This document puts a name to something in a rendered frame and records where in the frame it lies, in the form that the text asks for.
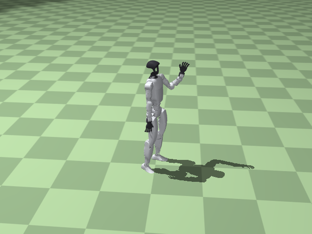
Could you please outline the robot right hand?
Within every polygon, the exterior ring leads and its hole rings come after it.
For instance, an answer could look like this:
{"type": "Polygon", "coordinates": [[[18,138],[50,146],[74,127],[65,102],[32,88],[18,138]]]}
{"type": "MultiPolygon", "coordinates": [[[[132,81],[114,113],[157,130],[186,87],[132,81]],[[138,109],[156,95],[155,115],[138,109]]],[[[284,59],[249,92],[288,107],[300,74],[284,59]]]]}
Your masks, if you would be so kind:
{"type": "Polygon", "coordinates": [[[146,118],[146,122],[147,122],[147,125],[146,125],[146,130],[145,130],[145,132],[150,132],[150,131],[152,131],[152,128],[153,128],[152,121],[148,122],[148,119],[146,118]]]}

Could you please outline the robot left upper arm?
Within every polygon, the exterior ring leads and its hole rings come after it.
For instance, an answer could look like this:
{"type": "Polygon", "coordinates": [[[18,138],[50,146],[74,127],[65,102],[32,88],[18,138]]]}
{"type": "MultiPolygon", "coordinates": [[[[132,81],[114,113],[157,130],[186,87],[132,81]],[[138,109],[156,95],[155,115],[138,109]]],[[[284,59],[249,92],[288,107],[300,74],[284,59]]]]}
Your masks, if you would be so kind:
{"type": "Polygon", "coordinates": [[[169,81],[165,78],[163,74],[159,74],[159,75],[162,77],[162,81],[165,86],[167,86],[170,90],[175,88],[175,85],[172,82],[169,83],[169,81]]]}

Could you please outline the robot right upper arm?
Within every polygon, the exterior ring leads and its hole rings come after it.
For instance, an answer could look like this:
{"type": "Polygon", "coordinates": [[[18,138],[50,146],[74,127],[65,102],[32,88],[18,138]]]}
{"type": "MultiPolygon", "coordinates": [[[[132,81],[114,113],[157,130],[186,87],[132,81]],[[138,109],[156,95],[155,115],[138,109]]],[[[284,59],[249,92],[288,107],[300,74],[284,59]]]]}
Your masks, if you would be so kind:
{"type": "Polygon", "coordinates": [[[148,81],[145,86],[145,91],[146,91],[146,103],[148,101],[150,101],[152,103],[152,106],[154,105],[154,101],[151,100],[152,97],[152,89],[153,89],[153,82],[152,81],[148,81]]]}

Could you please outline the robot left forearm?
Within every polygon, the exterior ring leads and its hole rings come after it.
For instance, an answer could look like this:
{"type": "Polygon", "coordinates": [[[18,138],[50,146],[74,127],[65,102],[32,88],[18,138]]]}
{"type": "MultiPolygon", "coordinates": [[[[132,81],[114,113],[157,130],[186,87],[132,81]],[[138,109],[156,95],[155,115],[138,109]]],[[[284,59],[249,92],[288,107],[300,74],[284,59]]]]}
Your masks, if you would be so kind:
{"type": "Polygon", "coordinates": [[[174,81],[172,81],[172,83],[177,86],[183,79],[184,75],[183,74],[180,74],[179,77],[177,77],[174,81]]]}

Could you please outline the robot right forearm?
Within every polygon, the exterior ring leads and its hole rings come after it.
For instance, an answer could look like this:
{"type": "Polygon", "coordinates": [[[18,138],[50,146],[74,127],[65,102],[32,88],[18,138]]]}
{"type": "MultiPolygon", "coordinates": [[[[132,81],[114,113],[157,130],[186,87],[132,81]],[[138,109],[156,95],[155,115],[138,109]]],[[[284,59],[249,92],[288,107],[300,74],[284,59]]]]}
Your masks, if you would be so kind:
{"type": "Polygon", "coordinates": [[[147,119],[148,119],[148,122],[152,121],[152,103],[150,101],[147,102],[147,105],[146,105],[146,110],[147,110],[147,119]]]}

